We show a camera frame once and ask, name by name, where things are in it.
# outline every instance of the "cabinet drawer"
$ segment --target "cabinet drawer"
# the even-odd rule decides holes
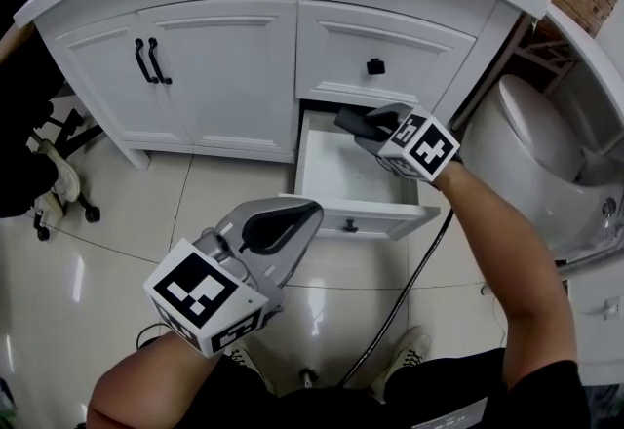
[[[294,195],[325,210],[320,236],[399,240],[440,213],[417,205],[415,182],[384,171],[334,114],[305,112]]]
[[[474,42],[430,21],[300,1],[296,95],[374,107],[420,103],[433,111]]]

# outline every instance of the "white appliance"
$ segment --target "white appliance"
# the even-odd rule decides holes
[[[582,147],[526,81],[501,77],[468,125],[460,154],[533,223],[555,258],[575,260],[619,243],[621,169]]]

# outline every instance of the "black knob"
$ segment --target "black knob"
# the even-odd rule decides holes
[[[371,61],[367,61],[367,71],[369,75],[381,75],[386,73],[386,64],[382,59],[373,58]]]
[[[342,231],[346,233],[357,233],[360,228],[353,225],[353,219],[347,219],[347,224],[342,226]]]

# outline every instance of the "open drawer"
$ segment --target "open drawer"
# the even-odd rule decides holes
[[[320,236],[399,240],[440,213],[418,206],[416,182],[384,171],[334,118],[305,112],[296,167],[294,196],[325,210]]]

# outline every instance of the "person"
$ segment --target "person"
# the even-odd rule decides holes
[[[458,162],[434,184],[507,316],[506,349],[424,361],[430,338],[411,330],[375,382],[381,404],[366,391],[335,388],[277,398],[244,344],[206,359],[170,332],[99,380],[87,427],[590,427],[572,313],[548,249]]]

